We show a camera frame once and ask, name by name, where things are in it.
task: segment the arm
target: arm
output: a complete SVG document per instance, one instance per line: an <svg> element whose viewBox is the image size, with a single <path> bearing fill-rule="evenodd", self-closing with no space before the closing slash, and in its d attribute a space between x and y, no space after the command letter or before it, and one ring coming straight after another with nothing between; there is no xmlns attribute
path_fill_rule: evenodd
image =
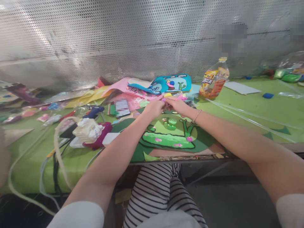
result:
<svg viewBox="0 0 304 228"><path fill-rule="evenodd" d="M107 211L114 187L126 170L140 137L149 123L163 112L165 103L152 101L142 114L105 148L80 178L63 207L76 201L91 201Z"/></svg>
<svg viewBox="0 0 304 228"><path fill-rule="evenodd" d="M166 102L191 120L198 113L181 100L167 98ZM203 111L195 123L248 163L274 203L287 194L304 194L304 161L298 155L261 134Z"/></svg>

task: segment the bracelet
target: bracelet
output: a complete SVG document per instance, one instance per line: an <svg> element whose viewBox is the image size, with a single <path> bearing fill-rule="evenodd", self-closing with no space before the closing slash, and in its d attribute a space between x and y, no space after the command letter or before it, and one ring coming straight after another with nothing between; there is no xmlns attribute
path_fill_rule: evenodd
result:
<svg viewBox="0 0 304 228"><path fill-rule="evenodd" d="M199 114L200 114L201 111L202 111L202 109L196 114L196 117L193 119L193 121L191 123L195 124L195 120L199 116Z"/></svg>

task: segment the white sleeve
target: white sleeve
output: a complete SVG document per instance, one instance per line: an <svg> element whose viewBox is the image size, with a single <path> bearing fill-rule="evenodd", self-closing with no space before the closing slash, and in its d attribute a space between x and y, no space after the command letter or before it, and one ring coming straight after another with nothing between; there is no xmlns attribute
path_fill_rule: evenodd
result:
<svg viewBox="0 0 304 228"><path fill-rule="evenodd" d="M104 213L98 204L78 201L62 208L47 228L102 228L104 219Z"/></svg>
<svg viewBox="0 0 304 228"><path fill-rule="evenodd" d="M283 228L303 228L304 194L282 196L276 202L276 212Z"/></svg>

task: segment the blue cartoon pouch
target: blue cartoon pouch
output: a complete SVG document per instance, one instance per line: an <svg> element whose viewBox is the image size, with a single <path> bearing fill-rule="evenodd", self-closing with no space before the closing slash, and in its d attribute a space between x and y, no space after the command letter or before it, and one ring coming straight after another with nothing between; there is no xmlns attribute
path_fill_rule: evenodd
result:
<svg viewBox="0 0 304 228"><path fill-rule="evenodd" d="M152 82L132 78L128 81L128 86L153 94L160 94L163 92L190 91L191 83L191 77L188 74L178 74L159 76Z"/></svg>

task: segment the floor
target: floor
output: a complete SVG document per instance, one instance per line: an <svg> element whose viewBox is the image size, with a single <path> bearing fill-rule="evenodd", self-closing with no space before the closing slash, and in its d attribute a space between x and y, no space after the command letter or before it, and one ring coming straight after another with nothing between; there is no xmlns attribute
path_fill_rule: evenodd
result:
<svg viewBox="0 0 304 228"><path fill-rule="evenodd" d="M208 173L218 164L185 164L182 166L183 179L198 169ZM243 161L236 161L213 173L211 177L243 175L255 178ZM209 228L277 228L281 227L276 209L268 194L259 184L213 183L206 185L204 179L190 184L187 190L201 210Z"/></svg>
<svg viewBox="0 0 304 228"><path fill-rule="evenodd" d="M214 165L205 165L206 172L213 169L212 166ZM201 167L201 164L184 165L182 168L183 178L191 176ZM246 176L253 175L243 163L225 167L213 175L233 175L236 172ZM275 207L260 184L223 185L213 183L210 185L206 184L203 179L187 186L187 190L200 208L209 228L281 227ZM53 203L47 201L41 195L33 197L36 197L45 205L53 207ZM114 213L114 211L117 211L115 208L117 208L117 205L115 205L113 197L105 217L104 228L121 227L122 219L120 219L120 222L118 221L119 219ZM0 227L45 228L51 219L51 216L37 206L28 204L15 196L7 195L0 198Z"/></svg>
<svg viewBox="0 0 304 228"><path fill-rule="evenodd" d="M187 190L209 228L281 227L276 209L260 184L192 185Z"/></svg>

